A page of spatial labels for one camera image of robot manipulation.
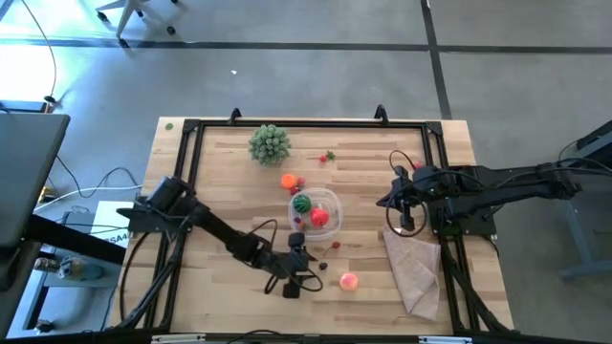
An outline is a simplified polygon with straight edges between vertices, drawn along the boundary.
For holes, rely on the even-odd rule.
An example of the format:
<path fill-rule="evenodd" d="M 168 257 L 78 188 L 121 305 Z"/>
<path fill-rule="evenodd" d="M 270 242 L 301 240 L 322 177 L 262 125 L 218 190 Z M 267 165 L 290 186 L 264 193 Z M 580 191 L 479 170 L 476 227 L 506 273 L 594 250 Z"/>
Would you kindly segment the green spiky artificial plant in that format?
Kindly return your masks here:
<path fill-rule="evenodd" d="M 287 131 L 273 124 L 262 124 L 249 140 L 251 158 L 262 166 L 278 166 L 290 157 L 292 148 Z"/>

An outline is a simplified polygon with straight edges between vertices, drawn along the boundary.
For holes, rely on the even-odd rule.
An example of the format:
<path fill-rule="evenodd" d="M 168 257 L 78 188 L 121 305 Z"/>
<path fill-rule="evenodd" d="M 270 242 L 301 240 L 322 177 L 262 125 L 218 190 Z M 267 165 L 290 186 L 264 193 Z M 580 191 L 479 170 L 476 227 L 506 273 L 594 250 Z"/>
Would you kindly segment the teal bottle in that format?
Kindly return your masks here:
<path fill-rule="evenodd" d="M 63 280 L 90 281 L 98 280 L 104 274 L 104 268 L 80 257 L 66 256 L 60 264 L 56 276 Z"/>

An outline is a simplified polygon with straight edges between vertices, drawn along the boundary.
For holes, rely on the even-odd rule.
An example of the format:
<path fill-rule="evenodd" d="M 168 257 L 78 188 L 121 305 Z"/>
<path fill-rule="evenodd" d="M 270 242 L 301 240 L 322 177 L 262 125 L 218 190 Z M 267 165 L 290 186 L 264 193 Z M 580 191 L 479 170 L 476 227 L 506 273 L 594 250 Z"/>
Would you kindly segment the white paper label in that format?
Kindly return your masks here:
<path fill-rule="evenodd" d="M 91 234 L 99 239 L 127 248 L 130 234 L 129 219 L 120 215 L 120 208 L 132 208 L 132 202 L 100 201 L 91 227 Z"/>

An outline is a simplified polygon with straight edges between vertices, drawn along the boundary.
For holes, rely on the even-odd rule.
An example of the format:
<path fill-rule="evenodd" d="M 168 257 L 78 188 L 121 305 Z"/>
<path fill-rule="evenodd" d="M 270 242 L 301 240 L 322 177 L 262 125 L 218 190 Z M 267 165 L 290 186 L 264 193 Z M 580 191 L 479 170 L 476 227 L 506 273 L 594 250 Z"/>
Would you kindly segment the black desk beam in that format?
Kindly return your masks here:
<path fill-rule="evenodd" d="M 32 215 L 22 238 L 121 265 L 126 249 L 87 233 Z"/>

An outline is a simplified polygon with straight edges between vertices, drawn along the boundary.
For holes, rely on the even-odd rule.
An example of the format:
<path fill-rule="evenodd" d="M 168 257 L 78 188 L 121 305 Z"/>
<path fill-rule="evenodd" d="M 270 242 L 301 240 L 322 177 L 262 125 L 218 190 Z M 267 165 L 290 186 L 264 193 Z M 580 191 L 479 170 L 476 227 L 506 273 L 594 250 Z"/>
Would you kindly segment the blue-grey table frame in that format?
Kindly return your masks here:
<path fill-rule="evenodd" d="M 601 241 L 612 241 L 612 120 L 567 144 L 557 159 L 565 167 L 592 171 L 577 176 L 581 192 L 559 203 L 579 254 L 579 263 L 559 276 L 611 273 L 612 249 L 604 249 Z"/>

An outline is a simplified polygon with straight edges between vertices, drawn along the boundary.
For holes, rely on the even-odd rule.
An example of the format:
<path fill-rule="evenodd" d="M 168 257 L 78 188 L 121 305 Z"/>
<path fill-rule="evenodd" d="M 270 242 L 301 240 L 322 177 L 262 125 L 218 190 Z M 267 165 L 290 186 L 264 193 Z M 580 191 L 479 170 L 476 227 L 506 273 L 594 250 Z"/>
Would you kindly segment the silver edge bracket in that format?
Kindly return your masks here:
<path fill-rule="evenodd" d="M 419 344 L 473 344 L 470 337 L 463 336 L 440 336 L 440 335 L 424 335 L 420 336 Z"/>
<path fill-rule="evenodd" d="M 206 336 L 201 333 L 166 333 L 153 335 L 150 344 L 202 344 Z"/>

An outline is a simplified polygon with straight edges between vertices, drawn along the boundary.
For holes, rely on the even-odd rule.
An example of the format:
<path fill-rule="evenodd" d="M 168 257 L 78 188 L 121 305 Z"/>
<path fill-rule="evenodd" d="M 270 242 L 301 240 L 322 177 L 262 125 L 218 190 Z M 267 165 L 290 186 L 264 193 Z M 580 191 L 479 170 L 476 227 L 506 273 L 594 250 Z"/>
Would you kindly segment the office chair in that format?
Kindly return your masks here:
<path fill-rule="evenodd" d="M 139 18 L 144 18 L 144 13 L 150 11 L 147 2 L 150 0 L 114 0 L 111 3 L 105 4 L 95 9 L 98 20 L 102 23 L 108 24 L 109 19 L 105 14 L 106 11 L 121 9 L 121 15 L 119 23 L 115 29 L 115 36 L 119 43 L 119 46 L 123 49 L 128 49 L 128 42 L 122 37 L 125 27 L 135 13 Z"/>

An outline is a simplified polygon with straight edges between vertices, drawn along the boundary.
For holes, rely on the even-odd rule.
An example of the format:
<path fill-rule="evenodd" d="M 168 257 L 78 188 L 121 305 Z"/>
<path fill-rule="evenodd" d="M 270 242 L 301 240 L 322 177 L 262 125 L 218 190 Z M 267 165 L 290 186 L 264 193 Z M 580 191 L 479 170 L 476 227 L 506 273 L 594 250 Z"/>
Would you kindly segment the black aluminium table frame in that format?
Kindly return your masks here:
<path fill-rule="evenodd" d="M 165 130 L 168 123 L 172 130 Z M 217 216 L 237 229 L 274 238 L 281 250 L 291 231 L 289 193 L 281 176 L 293 173 L 310 187 L 329 188 L 343 207 L 342 228 L 308 246 L 328 268 L 298 299 L 286 299 L 279 290 L 265 294 L 266 272 L 235 261 L 218 240 L 196 229 L 186 239 L 177 278 L 163 286 L 145 326 L 210 338 L 266 330 L 317 338 L 449 334 L 455 323 L 484 328 L 459 290 L 441 291 L 436 321 L 405 311 L 384 246 L 384 211 L 376 206 L 389 189 L 393 164 L 473 163 L 464 121 L 399 119 L 382 126 L 378 119 L 280 119 L 292 149 L 278 167 L 262 167 L 250 157 L 248 142 L 259 124 L 256 118 L 240 118 L 234 125 L 223 118 L 161 118 L 143 189 L 150 192 L 161 177 L 179 174 Z M 321 162 L 327 151 L 336 159 Z M 333 242 L 340 247 L 323 255 Z M 357 290 L 339 287 L 346 272 L 358 276 Z"/>

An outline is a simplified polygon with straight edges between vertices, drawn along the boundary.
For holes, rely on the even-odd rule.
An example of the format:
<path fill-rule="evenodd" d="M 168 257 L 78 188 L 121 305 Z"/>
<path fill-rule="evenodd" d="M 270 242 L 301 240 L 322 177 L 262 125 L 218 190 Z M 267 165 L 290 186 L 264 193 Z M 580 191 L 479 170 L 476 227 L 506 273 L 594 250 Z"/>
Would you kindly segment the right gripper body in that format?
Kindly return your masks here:
<path fill-rule="evenodd" d="M 402 168 L 402 211 L 408 211 L 420 201 L 426 200 L 431 194 L 432 176 L 435 173 L 433 165 L 426 165 L 414 170 L 412 177 L 408 170 Z"/>

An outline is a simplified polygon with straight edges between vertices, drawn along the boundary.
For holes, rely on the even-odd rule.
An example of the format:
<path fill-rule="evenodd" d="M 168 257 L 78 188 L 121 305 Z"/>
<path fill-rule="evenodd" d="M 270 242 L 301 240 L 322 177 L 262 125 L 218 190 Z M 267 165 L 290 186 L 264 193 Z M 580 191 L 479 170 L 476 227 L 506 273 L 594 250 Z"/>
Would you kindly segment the clear plastic tupperware container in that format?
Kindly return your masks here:
<path fill-rule="evenodd" d="M 292 200 L 296 195 L 304 194 L 308 196 L 312 201 L 312 209 L 314 207 L 320 207 L 327 210 L 330 214 L 330 220 L 324 227 L 314 227 L 311 224 L 310 212 L 299 214 L 292 207 Z M 297 224 L 294 222 L 294 218 L 299 217 L 301 220 L 307 222 L 310 228 L 306 231 L 301 231 L 297 228 Z M 291 229 L 297 232 L 303 232 L 305 238 L 309 241 L 322 241 L 333 237 L 342 228 L 343 222 L 343 209 L 340 203 L 339 197 L 330 189 L 327 188 L 306 188 L 295 194 L 288 204 L 288 221 Z"/>

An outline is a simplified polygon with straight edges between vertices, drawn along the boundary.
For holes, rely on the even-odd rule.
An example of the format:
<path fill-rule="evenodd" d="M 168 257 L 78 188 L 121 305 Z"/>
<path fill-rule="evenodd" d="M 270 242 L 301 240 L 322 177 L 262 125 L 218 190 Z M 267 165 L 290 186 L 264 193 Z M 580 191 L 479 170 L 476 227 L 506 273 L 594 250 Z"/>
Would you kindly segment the grey desk top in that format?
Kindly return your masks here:
<path fill-rule="evenodd" d="M 0 113 L 0 250 L 20 241 L 69 123 L 67 115 Z"/>

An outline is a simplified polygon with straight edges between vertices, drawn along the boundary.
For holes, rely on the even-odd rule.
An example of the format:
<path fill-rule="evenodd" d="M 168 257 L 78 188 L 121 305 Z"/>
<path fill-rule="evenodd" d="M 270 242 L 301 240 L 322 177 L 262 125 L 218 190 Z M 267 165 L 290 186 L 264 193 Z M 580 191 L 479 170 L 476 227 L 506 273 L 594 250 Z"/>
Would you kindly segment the beige folded cloth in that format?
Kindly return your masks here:
<path fill-rule="evenodd" d="M 382 237 L 406 312 L 436 321 L 440 302 L 441 247 L 415 238 L 400 237 L 388 226 L 382 228 Z"/>

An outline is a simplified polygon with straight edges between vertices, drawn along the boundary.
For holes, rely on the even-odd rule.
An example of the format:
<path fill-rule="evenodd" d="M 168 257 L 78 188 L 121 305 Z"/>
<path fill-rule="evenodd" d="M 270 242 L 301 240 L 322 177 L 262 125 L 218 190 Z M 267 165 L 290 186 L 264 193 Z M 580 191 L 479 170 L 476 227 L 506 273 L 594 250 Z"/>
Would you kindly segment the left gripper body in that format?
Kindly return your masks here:
<path fill-rule="evenodd" d="M 311 278 L 311 275 L 304 275 L 304 272 L 309 271 L 309 264 L 314 260 L 305 247 L 305 234 L 303 232 L 290 234 L 288 246 L 290 250 L 285 258 L 284 266 L 296 283 L 303 283 Z"/>

